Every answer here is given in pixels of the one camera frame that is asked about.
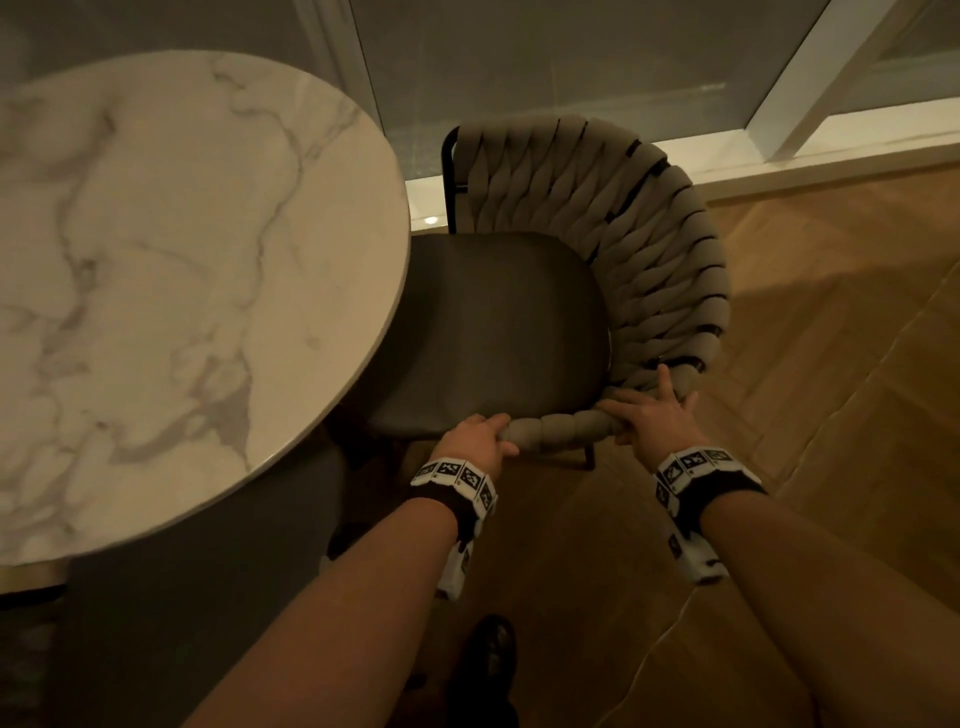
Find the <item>person's right hand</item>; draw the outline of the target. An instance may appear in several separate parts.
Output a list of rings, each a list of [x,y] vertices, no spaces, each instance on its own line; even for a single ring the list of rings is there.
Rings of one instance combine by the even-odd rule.
[[[655,395],[619,389],[612,398],[596,404],[599,410],[621,423],[625,419],[642,422],[642,452],[633,454],[649,473],[654,473],[669,455],[711,443],[694,416],[698,394],[694,392],[679,399],[666,364],[657,366],[656,377]]]

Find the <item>person's left hand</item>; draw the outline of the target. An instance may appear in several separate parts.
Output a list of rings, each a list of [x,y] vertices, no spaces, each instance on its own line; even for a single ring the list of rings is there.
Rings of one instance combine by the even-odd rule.
[[[494,436],[499,438],[500,432],[504,431],[510,422],[511,417],[508,414],[496,414],[489,418],[479,414],[471,415],[440,438],[431,452],[430,460],[444,457],[462,459],[496,482],[505,459],[489,459],[489,441]]]

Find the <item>woven rope armchair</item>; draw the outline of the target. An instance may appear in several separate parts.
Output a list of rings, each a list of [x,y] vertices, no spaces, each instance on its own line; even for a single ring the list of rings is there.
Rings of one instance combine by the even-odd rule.
[[[523,454],[612,436],[595,408],[665,365],[696,388],[730,321],[725,250],[655,144],[578,115],[462,123],[441,146],[448,231],[414,235],[403,292],[342,401],[375,438],[507,413]]]

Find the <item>person's left forearm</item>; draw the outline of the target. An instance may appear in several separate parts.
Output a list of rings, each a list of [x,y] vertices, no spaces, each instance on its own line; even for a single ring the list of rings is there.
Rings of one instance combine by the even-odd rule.
[[[458,535],[414,498],[312,581],[183,728],[384,728]]]

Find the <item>person's right forearm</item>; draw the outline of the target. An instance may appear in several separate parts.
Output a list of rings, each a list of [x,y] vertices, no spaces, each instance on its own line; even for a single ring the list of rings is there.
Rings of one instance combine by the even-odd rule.
[[[701,530],[836,725],[960,728],[960,613],[768,495],[721,495]]]

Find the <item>left wrist marker band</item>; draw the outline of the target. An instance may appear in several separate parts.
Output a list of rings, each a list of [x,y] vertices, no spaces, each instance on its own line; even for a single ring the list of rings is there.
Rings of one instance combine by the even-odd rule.
[[[437,586],[438,599],[457,601],[474,559],[475,541],[498,504],[495,484],[486,472],[466,459],[439,457],[415,473],[407,495],[407,500],[412,499],[444,505],[457,522],[457,540]]]

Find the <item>wrist marker band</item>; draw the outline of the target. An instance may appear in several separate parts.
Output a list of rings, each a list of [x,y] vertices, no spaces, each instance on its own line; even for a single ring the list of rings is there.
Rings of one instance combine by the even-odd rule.
[[[407,495],[407,500],[412,499],[444,505],[457,522],[457,540],[437,586],[438,599],[457,601],[474,559],[475,541],[498,504],[495,484],[486,472],[466,459],[439,457],[415,473]]]
[[[685,578],[708,586],[728,576],[701,530],[706,508],[734,492],[765,494],[762,480],[726,448],[695,445],[669,454],[654,471],[654,497],[668,516],[666,545]]]

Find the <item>right wrist marker band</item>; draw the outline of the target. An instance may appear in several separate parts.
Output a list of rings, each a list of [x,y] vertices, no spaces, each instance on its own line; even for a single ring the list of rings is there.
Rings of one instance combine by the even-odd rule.
[[[726,448],[695,445],[669,454],[654,471],[654,497],[668,516],[666,545],[685,578],[708,586],[728,576],[701,530],[706,508],[734,492],[765,494],[762,480]]]

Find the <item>person's black shoe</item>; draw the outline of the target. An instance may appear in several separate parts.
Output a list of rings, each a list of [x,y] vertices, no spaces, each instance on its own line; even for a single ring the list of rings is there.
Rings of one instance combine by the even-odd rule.
[[[446,687],[445,728],[520,728],[510,693],[518,642],[505,616],[489,613],[474,626]]]

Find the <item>round marble table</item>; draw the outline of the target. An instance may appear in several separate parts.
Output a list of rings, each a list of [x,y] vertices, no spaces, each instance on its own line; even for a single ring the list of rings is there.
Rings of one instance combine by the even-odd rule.
[[[164,51],[0,90],[0,728],[179,728],[317,576],[346,464],[301,445],[409,259],[344,92]]]

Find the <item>white window frame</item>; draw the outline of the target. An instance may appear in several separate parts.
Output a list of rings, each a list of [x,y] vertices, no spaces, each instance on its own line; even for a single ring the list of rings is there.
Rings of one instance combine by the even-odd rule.
[[[960,0],[290,0],[414,217],[485,117],[595,117],[709,199],[960,164]]]

